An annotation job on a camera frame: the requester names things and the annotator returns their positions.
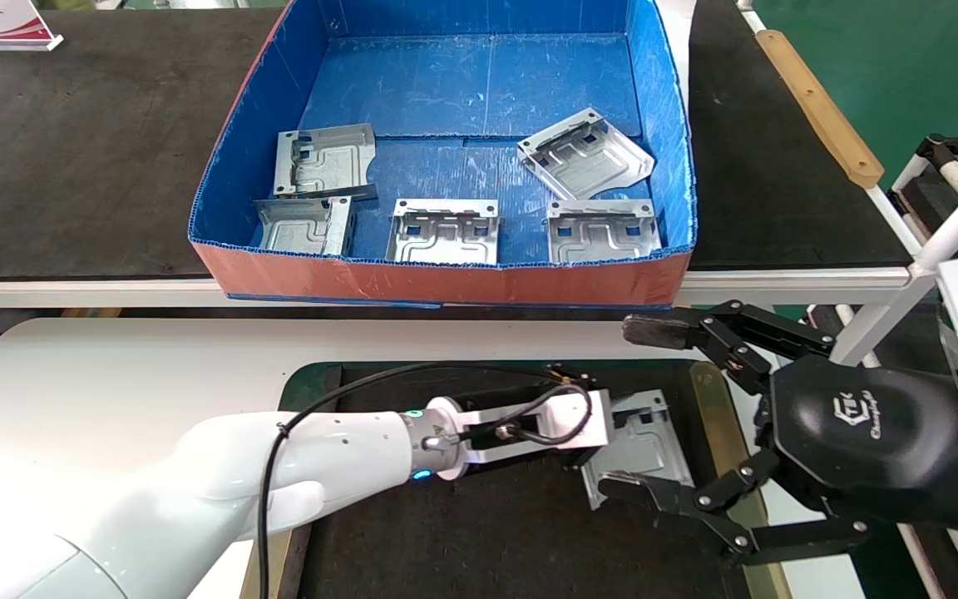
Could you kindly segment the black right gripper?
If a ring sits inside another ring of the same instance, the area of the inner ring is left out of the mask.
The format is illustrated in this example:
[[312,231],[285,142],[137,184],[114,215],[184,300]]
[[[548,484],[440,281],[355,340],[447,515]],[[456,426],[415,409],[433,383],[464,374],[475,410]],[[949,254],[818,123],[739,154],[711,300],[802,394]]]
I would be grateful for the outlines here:
[[946,376],[808,356],[769,378],[774,480],[813,511],[958,531],[958,390]]

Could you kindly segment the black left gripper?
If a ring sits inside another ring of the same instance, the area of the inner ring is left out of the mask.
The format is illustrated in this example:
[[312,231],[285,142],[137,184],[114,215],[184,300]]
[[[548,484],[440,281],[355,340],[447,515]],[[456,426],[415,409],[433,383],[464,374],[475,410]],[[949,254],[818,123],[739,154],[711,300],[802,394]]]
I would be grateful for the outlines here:
[[[780,317],[775,312],[742,302],[725,302],[708,309],[673,308],[657,314],[632,314],[623,321],[629,344],[659,349],[697,349],[727,373],[746,394],[768,392],[771,364],[757,352],[767,350],[793,360],[808,355],[827,357],[835,338],[820,329]],[[510,407],[539,398],[554,384],[524,384],[456,396],[463,412]],[[465,465],[461,478],[554,458],[566,473],[578,473],[601,448],[543,448],[541,451]],[[742,499],[782,471],[782,460],[767,448],[744,460],[730,473],[697,489],[641,473],[611,471],[601,475],[598,489],[609,499],[646,504],[655,516],[699,521],[711,538],[722,543],[723,554],[735,565],[757,566],[831,557],[851,552],[870,537],[870,526],[860,518],[838,516],[822,507],[827,518],[782,526],[746,527],[728,515]]]

